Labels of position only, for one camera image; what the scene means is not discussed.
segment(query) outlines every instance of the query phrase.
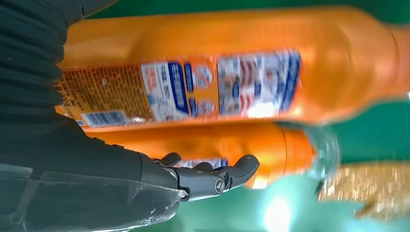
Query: green background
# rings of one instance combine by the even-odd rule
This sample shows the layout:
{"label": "green background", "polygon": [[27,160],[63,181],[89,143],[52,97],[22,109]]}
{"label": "green background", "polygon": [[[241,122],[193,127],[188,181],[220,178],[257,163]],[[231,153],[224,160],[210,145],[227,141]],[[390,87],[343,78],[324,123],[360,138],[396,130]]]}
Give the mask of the green background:
{"label": "green background", "polygon": [[[93,18],[342,4],[361,8],[383,22],[410,22],[410,1],[406,0],[121,0]],[[410,104],[406,96],[402,101],[376,105],[332,128],[344,163],[410,159]],[[316,202],[317,184],[307,176],[286,176],[265,190],[235,189],[217,198],[183,203],[170,221],[138,231],[409,231],[408,218],[388,223],[351,218],[361,203]]]}

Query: orange bottle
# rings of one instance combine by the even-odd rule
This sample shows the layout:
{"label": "orange bottle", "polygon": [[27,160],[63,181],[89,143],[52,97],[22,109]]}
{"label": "orange bottle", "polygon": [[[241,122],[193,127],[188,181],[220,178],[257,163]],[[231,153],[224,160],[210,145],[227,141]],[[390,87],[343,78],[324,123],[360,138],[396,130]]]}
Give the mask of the orange bottle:
{"label": "orange bottle", "polygon": [[182,157],[178,164],[193,167],[207,161],[214,168],[233,165],[245,154],[256,156],[260,167],[247,183],[260,189],[285,174],[312,172],[331,176],[339,163],[337,140],[318,128],[289,128],[273,123],[198,125],[175,128],[89,132],[109,144],[120,144],[151,158],[170,152]]}
{"label": "orange bottle", "polygon": [[58,111],[85,131],[322,123],[410,90],[410,30],[347,7],[84,20],[65,51]]}

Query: robotic hand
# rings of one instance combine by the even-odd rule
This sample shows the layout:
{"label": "robotic hand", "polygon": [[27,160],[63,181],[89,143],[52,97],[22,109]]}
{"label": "robotic hand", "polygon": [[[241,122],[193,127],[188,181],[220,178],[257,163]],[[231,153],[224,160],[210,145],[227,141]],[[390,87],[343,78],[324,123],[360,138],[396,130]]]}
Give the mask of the robotic hand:
{"label": "robotic hand", "polygon": [[181,161],[179,154],[169,153],[162,159],[154,160],[167,170],[178,182],[178,189],[186,195],[181,201],[196,201],[221,195],[230,189],[244,185],[259,167],[258,160],[245,155],[234,166],[214,169],[210,163],[202,162],[193,168],[175,168]]}
{"label": "robotic hand", "polygon": [[251,155],[218,169],[174,167],[176,153],[153,162],[56,113],[68,27],[113,2],[0,1],[0,231],[127,231],[238,187],[259,166]]}

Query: plastic wrap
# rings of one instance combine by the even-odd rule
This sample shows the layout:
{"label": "plastic wrap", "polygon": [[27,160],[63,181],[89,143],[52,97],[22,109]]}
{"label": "plastic wrap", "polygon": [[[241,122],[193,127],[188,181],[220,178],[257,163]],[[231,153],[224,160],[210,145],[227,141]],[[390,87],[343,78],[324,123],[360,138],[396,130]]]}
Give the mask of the plastic wrap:
{"label": "plastic wrap", "polygon": [[138,181],[0,167],[0,230],[129,231],[174,216],[184,191]]}
{"label": "plastic wrap", "polygon": [[372,162],[343,165],[325,181],[320,201],[360,201],[358,217],[384,220],[410,217],[410,162]]}

